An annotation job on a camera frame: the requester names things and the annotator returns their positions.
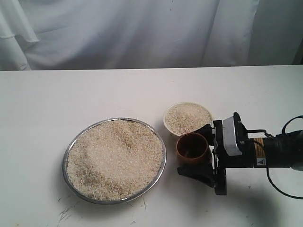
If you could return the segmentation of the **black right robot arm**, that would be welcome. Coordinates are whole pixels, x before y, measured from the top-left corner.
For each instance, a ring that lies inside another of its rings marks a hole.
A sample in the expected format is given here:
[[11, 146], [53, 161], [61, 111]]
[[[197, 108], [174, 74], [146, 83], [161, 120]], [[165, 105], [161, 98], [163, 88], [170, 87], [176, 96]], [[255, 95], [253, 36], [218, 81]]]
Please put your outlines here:
[[270, 184], [270, 168], [303, 169], [303, 132], [287, 133], [286, 127], [273, 136], [264, 129], [248, 130], [237, 112], [225, 120], [215, 120], [181, 136], [176, 143], [177, 172], [214, 188], [215, 194], [227, 194], [227, 168], [264, 168]]

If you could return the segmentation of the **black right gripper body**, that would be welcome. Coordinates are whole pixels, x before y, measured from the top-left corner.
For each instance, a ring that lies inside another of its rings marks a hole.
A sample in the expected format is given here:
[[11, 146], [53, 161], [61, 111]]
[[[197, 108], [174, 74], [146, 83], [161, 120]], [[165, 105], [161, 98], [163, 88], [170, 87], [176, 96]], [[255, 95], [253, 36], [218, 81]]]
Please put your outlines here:
[[226, 168], [224, 167], [224, 145], [222, 120], [214, 122], [214, 191], [216, 195], [227, 195]]

